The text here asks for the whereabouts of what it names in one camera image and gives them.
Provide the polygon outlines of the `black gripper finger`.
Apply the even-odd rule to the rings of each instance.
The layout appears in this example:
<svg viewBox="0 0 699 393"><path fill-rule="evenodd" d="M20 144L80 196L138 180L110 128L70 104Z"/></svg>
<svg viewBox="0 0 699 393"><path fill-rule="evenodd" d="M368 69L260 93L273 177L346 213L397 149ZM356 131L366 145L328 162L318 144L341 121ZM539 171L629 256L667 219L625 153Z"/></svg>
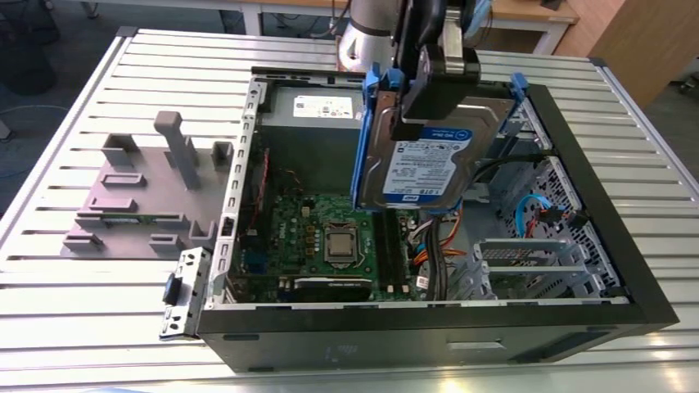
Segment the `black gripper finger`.
<svg viewBox="0 0 699 393"><path fill-rule="evenodd" d="M418 36L416 76L406 82L402 75L394 99L393 140L418 139L425 124L448 117L478 83L478 58L474 49L464 44L457 18L457 11L450 7L436 43L421 44ZM469 7L469 27L477 24L474 9Z"/></svg>
<svg viewBox="0 0 699 393"><path fill-rule="evenodd" d="M393 32L393 64L405 81L414 79L418 64L418 36L421 34L421 6L418 1L398 1L398 15Z"/></svg>

